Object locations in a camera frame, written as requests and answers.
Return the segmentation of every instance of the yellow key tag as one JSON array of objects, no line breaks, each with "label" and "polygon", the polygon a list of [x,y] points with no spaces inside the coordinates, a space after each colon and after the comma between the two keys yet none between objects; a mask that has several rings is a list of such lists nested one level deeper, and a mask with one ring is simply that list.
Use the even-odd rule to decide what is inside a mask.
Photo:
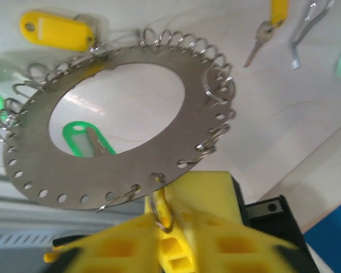
[{"label": "yellow key tag", "polygon": [[271,24],[281,27],[288,16],[288,0],[271,0]]},{"label": "yellow key tag", "polygon": [[29,42],[47,47],[86,51],[95,42],[86,23],[41,11],[25,13],[20,19],[20,30]]}]

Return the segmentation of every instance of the metal wire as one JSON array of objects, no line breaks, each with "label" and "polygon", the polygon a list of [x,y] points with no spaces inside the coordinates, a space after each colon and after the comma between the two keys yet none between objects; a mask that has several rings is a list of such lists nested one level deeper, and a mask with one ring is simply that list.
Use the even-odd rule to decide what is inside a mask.
[{"label": "metal wire", "polygon": [[122,199],[122,198],[128,198],[128,199],[132,199],[134,194],[136,192],[138,192],[140,190],[140,186],[139,185],[133,185],[131,187],[131,189],[129,191],[127,191],[126,193],[119,195],[119,196],[115,196],[114,198],[112,198],[110,201],[108,201],[105,205],[100,206],[98,208],[98,210],[96,210],[96,213],[99,213],[101,211],[103,211],[104,209],[108,208],[111,204],[113,204],[115,201]]},{"label": "metal wire", "polygon": [[165,181],[165,176],[162,173],[152,173],[149,176],[148,179],[148,187],[149,187],[149,191],[148,191],[148,199],[149,199],[149,206],[152,210],[152,213],[154,215],[155,218],[155,224],[161,229],[161,231],[165,232],[165,233],[170,233],[173,230],[173,226],[174,226],[174,213],[172,212],[172,210],[170,208],[168,208],[169,212],[170,212],[170,217],[171,217],[171,221],[169,226],[165,226],[162,221],[160,220],[159,217],[159,213],[154,201],[154,195],[153,195],[153,190],[152,190],[152,184],[154,182],[156,183],[161,183]]}]

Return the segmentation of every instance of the silver key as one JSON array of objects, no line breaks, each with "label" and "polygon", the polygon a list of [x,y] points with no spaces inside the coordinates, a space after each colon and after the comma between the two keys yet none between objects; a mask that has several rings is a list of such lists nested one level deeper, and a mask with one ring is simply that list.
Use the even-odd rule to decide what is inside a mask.
[{"label": "silver key", "polygon": [[96,131],[93,128],[87,127],[86,133],[91,141],[94,156],[109,155],[107,149],[105,149],[104,146],[98,141]]},{"label": "silver key", "polygon": [[252,60],[254,59],[255,55],[259,51],[259,49],[270,39],[272,38],[274,33],[274,27],[271,25],[269,21],[264,21],[261,23],[259,28],[257,29],[255,33],[255,45],[252,48],[252,51],[250,52],[248,58],[246,59],[246,62],[244,64],[244,67],[248,67]]}]

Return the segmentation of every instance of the gray metal vent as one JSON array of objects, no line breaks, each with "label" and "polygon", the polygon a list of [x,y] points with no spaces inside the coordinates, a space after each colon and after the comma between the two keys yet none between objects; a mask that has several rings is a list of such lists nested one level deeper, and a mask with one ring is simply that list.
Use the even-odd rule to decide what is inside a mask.
[{"label": "gray metal vent", "polygon": [[92,231],[0,229],[0,249],[51,247],[55,238]]}]

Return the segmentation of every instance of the circular metal disc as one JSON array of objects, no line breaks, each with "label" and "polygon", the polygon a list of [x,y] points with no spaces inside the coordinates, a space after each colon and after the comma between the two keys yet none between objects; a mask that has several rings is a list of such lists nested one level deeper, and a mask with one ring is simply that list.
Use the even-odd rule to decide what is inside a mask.
[{"label": "circular metal disc", "polygon": [[[80,158],[58,149],[48,128],[61,98],[99,71],[133,63],[161,65],[180,77],[185,98],[175,119],[151,140],[117,155]],[[9,178],[30,200],[65,209],[97,209],[106,203],[107,193],[119,196],[135,184],[141,189],[132,200],[142,197],[148,193],[147,182],[153,172],[165,176],[164,183],[151,186],[153,190],[167,185],[194,166],[180,168],[177,162],[200,156],[195,146],[209,137],[209,129],[225,123],[229,115],[230,92],[215,93],[227,100],[226,104],[216,104],[205,93],[202,76],[211,65],[211,61],[203,63],[201,55],[192,56],[190,51],[169,50],[166,46],[123,48],[104,62],[96,61],[47,84],[45,92],[37,92],[32,97],[34,101],[22,107],[18,115],[20,125],[13,127],[16,136],[7,139],[15,147],[14,151],[6,148],[3,152]],[[210,70],[207,77],[211,90],[219,89],[221,84],[217,74],[218,71]],[[112,205],[125,201],[129,200],[120,198]]]}]

